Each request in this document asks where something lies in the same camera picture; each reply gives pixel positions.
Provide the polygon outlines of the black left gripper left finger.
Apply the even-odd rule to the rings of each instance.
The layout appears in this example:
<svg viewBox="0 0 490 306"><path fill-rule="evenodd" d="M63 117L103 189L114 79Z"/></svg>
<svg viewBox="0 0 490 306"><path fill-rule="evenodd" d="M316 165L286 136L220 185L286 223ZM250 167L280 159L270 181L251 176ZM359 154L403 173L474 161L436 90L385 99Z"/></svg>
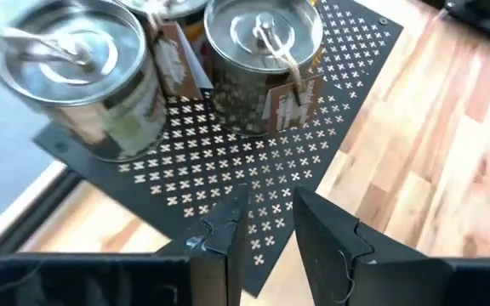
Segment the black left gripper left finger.
<svg viewBox="0 0 490 306"><path fill-rule="evenodd" d="M248 189L236 187L156 252L17 252L0 258L0 306L238 305Z"/></svg>

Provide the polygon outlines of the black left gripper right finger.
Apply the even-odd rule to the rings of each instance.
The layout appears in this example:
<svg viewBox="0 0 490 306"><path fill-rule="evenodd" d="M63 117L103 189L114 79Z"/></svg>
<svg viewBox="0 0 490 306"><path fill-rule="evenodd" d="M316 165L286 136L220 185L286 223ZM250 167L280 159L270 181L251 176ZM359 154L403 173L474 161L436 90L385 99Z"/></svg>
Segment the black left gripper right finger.
<svg viewBox="0 0 490 306"><path fill-rule="evenodd" d="M302 186L293 220L316 305L490 305L490 258L429 257Z"/></svg>

